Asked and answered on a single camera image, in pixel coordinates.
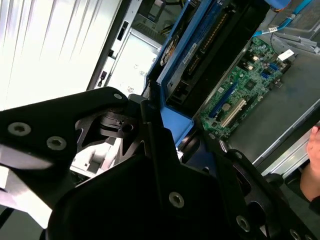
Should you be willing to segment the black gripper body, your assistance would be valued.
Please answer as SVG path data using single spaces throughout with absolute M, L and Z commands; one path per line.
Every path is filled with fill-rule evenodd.
M 237 240 L 216 179 L 180 163 L 156 175 L 133 156 L 68 192 L 55 206 L 49 240 Z

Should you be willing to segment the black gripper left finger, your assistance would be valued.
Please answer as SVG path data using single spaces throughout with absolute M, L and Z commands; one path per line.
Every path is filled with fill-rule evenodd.
M 8 169 L 2 205 L 51 212 L 70 191 L 77 153 L 120 138 L 120 164 L 143 156 L 160 176 L 176 164 L 172 134 L 161 110 L 144 97 L 104 87 L 4 110 L 0 113 L 0 164 Z

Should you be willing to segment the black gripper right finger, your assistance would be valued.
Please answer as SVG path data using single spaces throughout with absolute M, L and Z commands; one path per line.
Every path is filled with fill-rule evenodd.
M 281 176 L 261 176 L 242 152 L 223 152 L 214 140 L 207 139 L 205 147 L 210 180 L 202 197 L 202 239 L 317 239 L 291 208 Z

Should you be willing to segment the person's bare hand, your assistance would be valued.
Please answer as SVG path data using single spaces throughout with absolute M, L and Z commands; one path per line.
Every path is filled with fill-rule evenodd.
M 300 179 L 300 190 L 312 202 L 320 196 L 320 128 L 311 129 L 306 146 L 309 164 L 304 168 Z

